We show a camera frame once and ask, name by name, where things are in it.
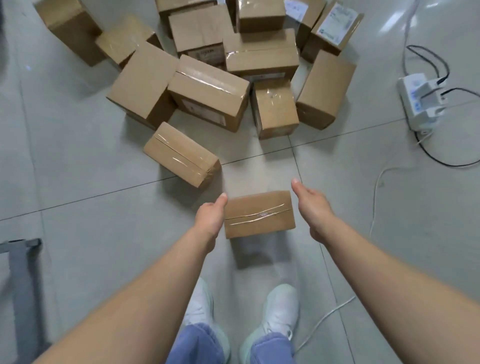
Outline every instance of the left arm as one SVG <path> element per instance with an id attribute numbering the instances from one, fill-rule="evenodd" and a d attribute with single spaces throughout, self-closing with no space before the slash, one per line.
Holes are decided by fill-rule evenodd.
<path id="1" fill-rule="evenodd" d="M 227 195 L 203 204 L 159 260 L 53 345 L 37 364 L 164 363 L 206 255 L 215 247 Z"/>

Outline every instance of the blue jeans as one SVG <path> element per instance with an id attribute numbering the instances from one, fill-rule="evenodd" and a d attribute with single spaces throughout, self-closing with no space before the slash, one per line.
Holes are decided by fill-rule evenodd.
<path id="1" fill-rule="evenodd" d="M 290 341 L 270 333 L 252 346 L 250 364 L 295 364 Z M 222 347 L 206 324 L 188 325 L 178 336 L 166 364 L 224 364 Z"/>

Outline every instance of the white power strip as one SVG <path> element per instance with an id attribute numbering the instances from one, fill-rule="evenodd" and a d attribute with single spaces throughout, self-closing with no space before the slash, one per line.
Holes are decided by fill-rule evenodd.
<path id="1" fill-rule="evenodd" d="M 414 73 L 398 80 L 398 91 L 408 116 L 410 128 L 431 133 L 444 115 L 447 101 L 441 95 L 445 82 L 428 80 L 424 73 Z"/>

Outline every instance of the gray floor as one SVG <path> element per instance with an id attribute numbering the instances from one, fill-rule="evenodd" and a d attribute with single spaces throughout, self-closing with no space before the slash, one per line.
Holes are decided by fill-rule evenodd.
<path id="1" fill-rule="evenodd" d="M 0 48 L 0 240 L 42 237 L 46 324 L 57 340 L 145 269 L 189 228 L 196 208 L 230 196 L 288 189 L 301 177 L 321 189 L 336 213 L 391 254 L 480 300 L 478 167 L 451 170 L 427 159 L 407 131 L 395 83 L 402 75 L 409 1 L 346 0 L 366 14 L 342 57 L 358 64 L 337 121 L 325 131 L 301 125 L 290 137 L 259 142 L 250 108 L 233 134 L 177 111 L 172 125 L 217 154 L 222 176 L 200 193 L 142 153 L 151 131 L 126 118 L 105 95 L 118 72 L 89 68 L 45 27 L 30 0 L 4 0 Z M 108 28 L 134 12 L 157 28 L 153 0 L 85 0 Z M 410 43 L 449 62 L 451 86 L 480 90 L 480 3 L 425 0 Z M 172 43 L 161 36 L 164 47 Z M 292 87 L 299 92 L 309 65 Z M 428 65 L 408 57 L 410 72 Z M 451 94 L 442 126 L 427 147 L 445 161 L 480 158 L 480 102 Z M 259 322 L 267 293 L 281 282 L 301 298 L 298 344 L 318 318 L 353 293 L 328 252 L 297 228 L 230 243 L 223 231 L 202 276 L 216 318 L 236 351 Z M 11 285 L 0 256 L 0 357 L 15 359 Z M 398 363 L 358 301 L 335 313 L 297 356 L 299 363 Z"/>

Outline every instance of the white sneaker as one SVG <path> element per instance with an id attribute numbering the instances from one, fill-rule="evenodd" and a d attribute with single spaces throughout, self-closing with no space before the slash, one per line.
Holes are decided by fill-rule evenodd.
<path id="1" fill-rule="evenodd" d="M 244 341 L 240 347 L 241 364 L 250 364 L 252 345 L 262 336 L 278 332 L 292 340 L 293 330 L 299 317 L 300 303 L 297 290 L 289 284 L 275 287 L 264 303 L 262 324 Z"/>
<path id="2" fill-rule="evenodd" d="M 197 281 L 192 297 L 188 302 L 187 311 L 185 311 L 185 316 L 183 317 L 184 325 L 199 323 L 207 324 L 213 330 L 222 346 L 225 357 L 224 363 L 226 363 L 230 357 L 230 344 L 227 336 L 213 318 L 213 296 L 208 289 L 207 283 L 202 278 L 199 278 Z"/>

